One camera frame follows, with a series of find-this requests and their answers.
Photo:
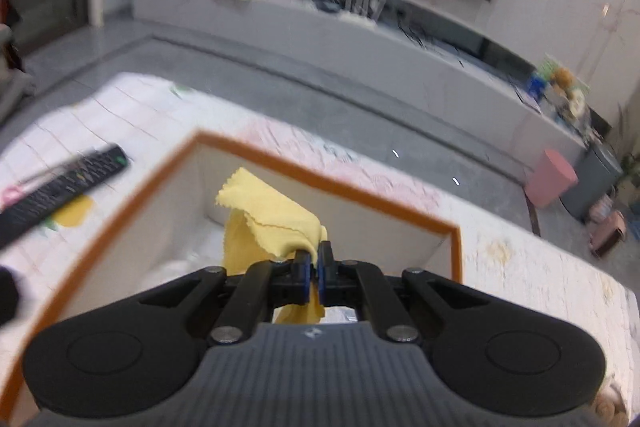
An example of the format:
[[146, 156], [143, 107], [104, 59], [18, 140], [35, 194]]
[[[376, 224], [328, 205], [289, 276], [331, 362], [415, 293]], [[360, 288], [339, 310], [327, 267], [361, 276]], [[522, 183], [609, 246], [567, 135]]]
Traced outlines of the teddy bear plush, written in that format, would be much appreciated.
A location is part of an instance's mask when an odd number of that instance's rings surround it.
[[568, 68], [555, 67], [550, 76], [550, 84], [556, 93], [570, 96], [570, 91], [575, 87], [575, 76]]

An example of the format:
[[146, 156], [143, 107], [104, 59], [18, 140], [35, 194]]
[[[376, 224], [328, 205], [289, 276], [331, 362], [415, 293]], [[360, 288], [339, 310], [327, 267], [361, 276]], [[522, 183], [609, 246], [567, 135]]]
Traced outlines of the pink space heater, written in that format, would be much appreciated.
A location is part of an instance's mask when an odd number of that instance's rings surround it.
[[590, 235], [589, 249], [594, 257], [604, 258], [626, 239], [627, 225], [620, 210], [613, 211]]

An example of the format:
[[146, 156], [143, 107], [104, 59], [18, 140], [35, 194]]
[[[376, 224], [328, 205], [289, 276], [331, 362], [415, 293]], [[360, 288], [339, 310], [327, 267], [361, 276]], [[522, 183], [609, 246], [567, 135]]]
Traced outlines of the grey trash bin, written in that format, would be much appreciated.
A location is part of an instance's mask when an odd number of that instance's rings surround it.
[[584, 221], [589, 209], [623, 176], [620, 162], [608, 144], [593, 144], [575, 167], [577, 183], [560, 198], [568, 213]]

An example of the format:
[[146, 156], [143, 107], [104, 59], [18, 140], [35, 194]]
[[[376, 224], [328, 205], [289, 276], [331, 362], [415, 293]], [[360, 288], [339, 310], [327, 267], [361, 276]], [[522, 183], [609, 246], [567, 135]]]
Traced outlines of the yellow cleaning cloth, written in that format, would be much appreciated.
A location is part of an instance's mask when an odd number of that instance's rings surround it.
[[297, 251], [318, 262], [318, 248], [328, 239], [320, 220], [244, 168], [218, 191], [215, 202], [230, 210], [224, 225], [224, 261], [230, 275], [245, 273], [261, 261], [285, 262]]

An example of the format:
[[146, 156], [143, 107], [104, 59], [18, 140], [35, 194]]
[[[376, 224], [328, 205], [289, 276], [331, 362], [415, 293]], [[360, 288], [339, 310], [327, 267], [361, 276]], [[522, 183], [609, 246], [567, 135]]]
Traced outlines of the orange cardboard storage box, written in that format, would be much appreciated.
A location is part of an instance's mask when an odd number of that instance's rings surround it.
[[1, 334], [5, 421], [20, 425], [35, 413], [21, 355], [39, 329], [221, 262], [228, 211], [215, 197], [239, 169], [314, 213], [338, 259], [371, 262], [393, 275], [418, 267], [461, 280], [461, 234], [439, 216], [434, 188], [317, 145], [293, 158], [200, 133], [135, 162], [3, 251], [23, 293], [17, 320]]

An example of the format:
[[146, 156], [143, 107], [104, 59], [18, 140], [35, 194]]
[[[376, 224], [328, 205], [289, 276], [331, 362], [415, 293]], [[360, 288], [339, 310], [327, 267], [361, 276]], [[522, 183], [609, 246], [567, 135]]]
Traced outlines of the white wifi router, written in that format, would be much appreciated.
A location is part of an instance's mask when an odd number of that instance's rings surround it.
[[386, 0], [345, 0], [338, 17], [364, 27], [375, 27], [385, 5]]

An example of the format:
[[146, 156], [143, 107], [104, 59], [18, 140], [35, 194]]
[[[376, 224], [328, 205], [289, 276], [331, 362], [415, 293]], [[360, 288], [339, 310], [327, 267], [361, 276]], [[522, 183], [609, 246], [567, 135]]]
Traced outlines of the white marble TV console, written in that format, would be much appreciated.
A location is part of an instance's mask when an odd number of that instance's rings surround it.
[[134, 17], [204, 32], [340, 77], [532, 167], [547, 148], [586, 146], [524, 90], [534, 66], [479, 32], [404, 0], [375, 27], [341, 20], [345, 0], [132, 0]]

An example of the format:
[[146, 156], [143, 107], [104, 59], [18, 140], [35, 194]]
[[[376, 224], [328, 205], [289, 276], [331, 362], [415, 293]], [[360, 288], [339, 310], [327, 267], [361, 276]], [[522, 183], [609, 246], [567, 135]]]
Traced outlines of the black remote control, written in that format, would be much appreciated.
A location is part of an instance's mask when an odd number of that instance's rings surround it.
[[129, 157], [116, 144], [81, 155], [40, 187], [1, 211], [1, 248], [11, 245], [55, 211], [106, 183], [129, 166]]

